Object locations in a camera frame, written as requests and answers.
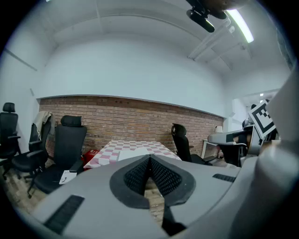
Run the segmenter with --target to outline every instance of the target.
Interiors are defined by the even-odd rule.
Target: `floor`
[[[226,167],[227,164],[224,160],[214,160],[212,162],[214,166]],[[3,173],[3,167],[0,168],[0,173]],[[27,173],[20,173],[20,176],[23,177],[28,175]],[[24,178],[20,180],[17,178],[16,173],[13,170],[10,170],[7,173],[7,179],[4,181],[3,177],[0,176],[0,184],[4,188],[4,191],[7,194],[10,202],[16,206],[20,207],[28,213],[31,213],[35,206],[44,199],[47,195],[41,192],[39,189],[33,187],[31,190],[32,198],[27,197],[27,188],[30,185],[30,180],[25,182]],[[150,212],[155,218],[155,221],[162,225],[163,214],[164,214],[164,198],[161,197],[160,192],[150,178],[145,186],[144,196],[149,200]]]

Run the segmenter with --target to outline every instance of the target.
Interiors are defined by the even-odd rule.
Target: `white wall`
[[[233,100],[234,116],[232,117],[232,125],[230,131],[241,130],[242,123],[247,119],[247,108],[240,99]]]
[[[282,63],[259,70],[235,70],[225,77],[225,92],[231,98],[280,89],[286,82],[290,70]]]
[[[286,82],[289,75],[290,70],[283,60],[277,58],[277,56],[272,62],[266,62],[262,59],[252,59],[248,64],[235,67],[223,79],[227,101],[225,113],[227,119],[224,121],[223,131],[229,132],[240,128],[239,122],[232,118],[239,111],[237,110],[238,107],[234,108],[234,99],[260,92],[278,90]]]
[[[35,87],[37,98],[107,95],[181,105],[224,116],[222,79],[170,43],[105,35],[62,46]]]
[[[0,107],[2,110],[5,102],[15,103],[22,152],[28,150],[31,124],[39,108],[30,88],[37,84],[53,50],[38,22],[32,24],[30,19],[18,27],[0,58]]]

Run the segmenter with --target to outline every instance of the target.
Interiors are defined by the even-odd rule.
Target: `pink checkered tablecloth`
[[[102,165],[115,163],[118,160],[120,151],[135,150],[136,148],[141,147],[145,147],[150,154],[164,155],[169,158],[181,160],[177,155],[159,142],[111,140],[84,166],[84,168],[92,169]]]

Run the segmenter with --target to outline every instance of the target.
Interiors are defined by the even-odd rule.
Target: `ceiling light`
[[[253,42],[253,40],[254,40],[253,36],[252,36],[246,22],[242,18],[241,14],[238,12],[238,10],[228,10],[227,12],[234,19],[234,21],[238,24],[238,26],[241,29],[241,31],[243,32],[247,42],[248,43]]]

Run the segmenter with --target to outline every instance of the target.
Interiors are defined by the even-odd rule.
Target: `brick wall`
[[[87,127],[83,153],[101,149],[110,140],[158,141],[175,152],[172,123],[186,127],[190,151],[201,155],[203,139],[222,126],[223,118],[183,107],[111,97],[75,96],[46,98],[40,111],[51,111],[60,123],[62,116],[82,116]],[[49,135],[47,150],[53,156],[54,136]]]

